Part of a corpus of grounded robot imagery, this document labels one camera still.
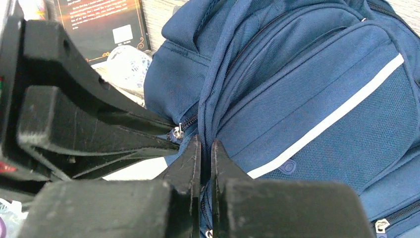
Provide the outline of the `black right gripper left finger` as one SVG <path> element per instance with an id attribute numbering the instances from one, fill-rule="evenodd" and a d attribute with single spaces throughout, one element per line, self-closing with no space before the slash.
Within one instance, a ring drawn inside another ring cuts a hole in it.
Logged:
<path id="1" fill-rule="evenodd" d="M 78 180 L 46 185 L 20 238 L 198 238 L 198 136 L 152 180 Z"/>

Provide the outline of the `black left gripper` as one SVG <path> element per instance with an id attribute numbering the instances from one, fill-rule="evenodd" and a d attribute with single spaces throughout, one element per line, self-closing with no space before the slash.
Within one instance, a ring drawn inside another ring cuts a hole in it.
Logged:
<path id="1" fill-rule="evenodd" d="M 0 84 L 2 176 L 99 179 L 179 150 L 156 136 L 172 130 L 174 122 L 106 82 L 62 25 L 26 22 L 16 0 L 0 2 Z"/>

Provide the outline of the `dark brown book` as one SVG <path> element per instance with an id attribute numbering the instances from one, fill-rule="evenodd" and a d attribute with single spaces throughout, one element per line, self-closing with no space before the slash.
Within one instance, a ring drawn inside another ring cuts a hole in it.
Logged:
<path id="1" fill-rule="evenodd" d="M 151 51 L 140 0 L 56 0 L 54 5 L 57 20 L 90 65 L 106 61 L 122 45 Z"/>

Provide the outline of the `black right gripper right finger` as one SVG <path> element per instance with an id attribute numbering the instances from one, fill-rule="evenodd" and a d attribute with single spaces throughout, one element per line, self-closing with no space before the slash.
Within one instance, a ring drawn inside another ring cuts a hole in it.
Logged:
<path id="1" fill-rule="evenodd" d="M 250 178 L 221 141 L 211 147 L 215 238 L 371 238 L 356 193 L 325 181 Z"/>

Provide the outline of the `navy blue backpack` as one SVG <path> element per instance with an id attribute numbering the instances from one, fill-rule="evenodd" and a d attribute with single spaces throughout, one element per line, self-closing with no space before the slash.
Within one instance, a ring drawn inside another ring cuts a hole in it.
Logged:
<path id="1" fill-rule="evenodd" d="M 190 0 L 162 29 L 144 94 L 202 142 L 200 237 L 212 235 L 210 147 L 254 179 L 333 180 L 377 237 L 420 235 L 420 38 L 384 0 Z"/>

